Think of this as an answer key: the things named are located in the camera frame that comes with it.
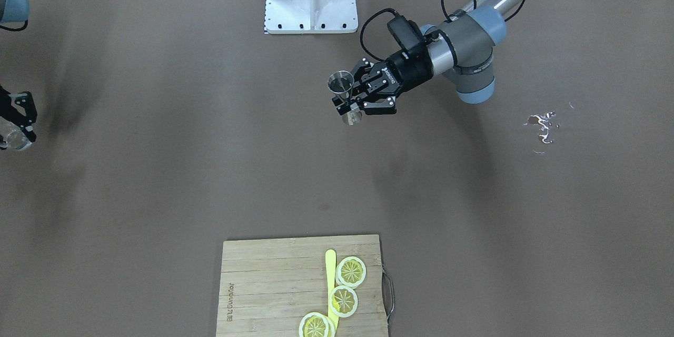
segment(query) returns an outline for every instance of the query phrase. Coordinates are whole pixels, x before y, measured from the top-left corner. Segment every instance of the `yellow knife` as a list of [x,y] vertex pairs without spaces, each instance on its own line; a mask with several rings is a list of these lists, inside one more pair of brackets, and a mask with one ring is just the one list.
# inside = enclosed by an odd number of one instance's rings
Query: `yellow knife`
[[330,292],[335,289],[335,271],[337,267],[337,253],[335,250],[325,251],[325,273],[328,275],[328,318],[335,324],[335,330],[339,323],[339,316],[330,309]]

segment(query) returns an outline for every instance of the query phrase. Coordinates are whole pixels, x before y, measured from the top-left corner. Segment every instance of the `water spill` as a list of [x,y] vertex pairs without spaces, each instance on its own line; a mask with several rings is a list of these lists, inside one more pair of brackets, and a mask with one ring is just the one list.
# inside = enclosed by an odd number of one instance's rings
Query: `water spill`
[[[527,123],[524,125],[536,125],[539,127],[541,134],[539,134],[539,140],[548,145],[549,143],[553,143],[554,140],[550,137],[550,130],[553,128],[553,123],[552,123],[552,118],[555,117],[557,114],[554,113],[553,111],[547,112],[546,114],[532,114],[529,116],[529,119],[527,119]],[[559,128],[559,124],[555,124],[554,128]],[[542,155],[545,154],[543,152],[542,154],[540,152],[537,152],[534,150],[536,154]]]

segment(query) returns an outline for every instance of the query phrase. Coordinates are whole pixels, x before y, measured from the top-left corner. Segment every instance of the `citrus slice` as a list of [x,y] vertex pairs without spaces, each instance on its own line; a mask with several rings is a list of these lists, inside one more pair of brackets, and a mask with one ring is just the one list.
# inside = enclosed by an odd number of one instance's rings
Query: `citrus slice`
[[349,286],[355,289],[365,280],[365,263],[358,257],[346,257],[337,265],[335,279],[342,286]]
[[330,309],[335,315],[347,318],[358,308],[358,295],[349,286],[337,286],[330,293]]
[[307,313],[299,323],[299,337],[330,337],[330,322],[318,312]]
[[327,319],[328,319],[328,323],[330,325],[330,334],[328,334],[328,337],[335,337],[335,334],[337,333],[337,327],[335,327],[335,323],[332,322],[332,320],[330,320],[330,318],[327,318]]

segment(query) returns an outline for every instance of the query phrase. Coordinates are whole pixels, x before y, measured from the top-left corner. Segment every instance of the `gray surface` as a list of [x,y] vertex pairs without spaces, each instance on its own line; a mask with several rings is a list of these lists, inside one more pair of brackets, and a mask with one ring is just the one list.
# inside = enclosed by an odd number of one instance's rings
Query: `gray surface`
[[[263,0],[31,6],[0,35],[41,109],[0,154],[2,337],[210,336],[222,241],[360,232],[395,337],[674,334],[672,0],[529,0],[486,104],[436,78],[358,127],[325,88],[355,34],[263,35]],[[551,110],[546,147],[522,124]]]

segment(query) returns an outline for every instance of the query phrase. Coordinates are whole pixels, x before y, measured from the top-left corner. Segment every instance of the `cutting board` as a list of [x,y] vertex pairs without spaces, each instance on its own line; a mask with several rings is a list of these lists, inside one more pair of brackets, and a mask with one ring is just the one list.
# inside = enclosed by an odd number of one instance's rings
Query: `cutting board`
[[388,337],[376,234],[225,241],[216,337],[297,337],[304,315],[327,315],[328,249],[337,263],[354,255],[368,268],[356,289],[358,309],[340,319],[335,337]]

